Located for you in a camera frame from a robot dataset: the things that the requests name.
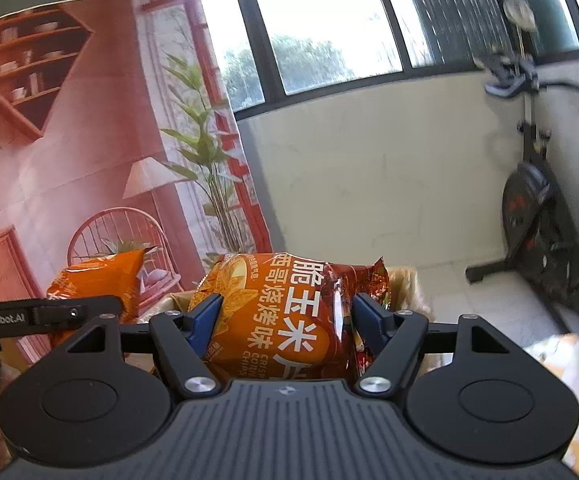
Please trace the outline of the black framed window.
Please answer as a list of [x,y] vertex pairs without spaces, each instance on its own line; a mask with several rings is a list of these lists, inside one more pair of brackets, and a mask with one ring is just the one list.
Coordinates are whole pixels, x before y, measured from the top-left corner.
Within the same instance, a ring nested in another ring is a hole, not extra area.
[[492,48],[579,60],[579,0],[201,0],[239,119],[386,82],[468,73]]

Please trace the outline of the printed room backdrop poster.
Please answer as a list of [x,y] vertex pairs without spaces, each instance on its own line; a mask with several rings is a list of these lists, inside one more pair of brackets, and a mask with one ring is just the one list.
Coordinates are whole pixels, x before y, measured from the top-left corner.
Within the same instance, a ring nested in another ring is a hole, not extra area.
[[270,235],[201,0],[68,0],[0,18],[0,301],[145,250],[148,309]]

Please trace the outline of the cardboard box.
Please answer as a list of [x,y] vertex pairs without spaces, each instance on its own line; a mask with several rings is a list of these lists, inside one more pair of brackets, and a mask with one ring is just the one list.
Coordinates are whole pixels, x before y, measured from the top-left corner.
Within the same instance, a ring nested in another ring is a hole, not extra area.
[[[390,311],[413,311],[426,316],[429,322],[435,322],[434,311],[424,296],[416,268],[412,268],[412,266],[387,266],[386,270],[390,286],[387,309]],[[146,324],[154,315],[166,311],[188,312],[194,294],[194,289],[183,290],[183,292],[169,292],[169,294],[160,298],[154,306],[144,309],[138,317],[138,323]],[[357,375],[362,375],[373,361],[372,352],[367,348],[366,344],[361,342],[360,336],[355,334]]]

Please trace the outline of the orange snack bag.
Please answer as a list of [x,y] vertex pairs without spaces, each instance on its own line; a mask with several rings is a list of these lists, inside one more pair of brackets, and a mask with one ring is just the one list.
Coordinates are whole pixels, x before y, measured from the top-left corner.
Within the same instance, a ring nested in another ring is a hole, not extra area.
[[115,296],[122,302],[119,321],[134,324],[139,316],[144,249],[96,257],[63,269],[47,289],[48,299]]

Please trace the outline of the orange corn chips bag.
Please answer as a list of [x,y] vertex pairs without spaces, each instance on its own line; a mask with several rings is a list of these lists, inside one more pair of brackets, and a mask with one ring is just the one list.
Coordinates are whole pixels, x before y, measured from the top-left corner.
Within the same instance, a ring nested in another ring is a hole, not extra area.
[[352,324],[352,299],[364,292],[387,304],[383,261],[349,266],[288,252],[221,256],[195,290],[195,309],[212,294],[222,306],[204,360],[230,379],[345,379],[367,362]]

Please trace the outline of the black exercise bike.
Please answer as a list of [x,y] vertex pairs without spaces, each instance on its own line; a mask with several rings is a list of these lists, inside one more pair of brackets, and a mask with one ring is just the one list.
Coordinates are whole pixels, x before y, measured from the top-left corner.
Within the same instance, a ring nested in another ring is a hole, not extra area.
[[579,240],[574,218],[553,169],[547,161],[551,131],[538,127],[536,97],[548,88],[579,92],[569,79],[544,80],[525,53],[524,32],[537,29],[535,14],[526,0],[504,0],[505,17],[515,27],[519,50],[499,50],[475,58],[476,66],[498,79],[486,84],[491,96],[503,100],[524,98],[524,115],[517,125],[523,137],[523,156],[506,179],[501,219],[507,252],[504,258],[465,269],[468,283],[502,272],[518,273],[543,303],[562,333],[569,331],[557,304],[579,318]]

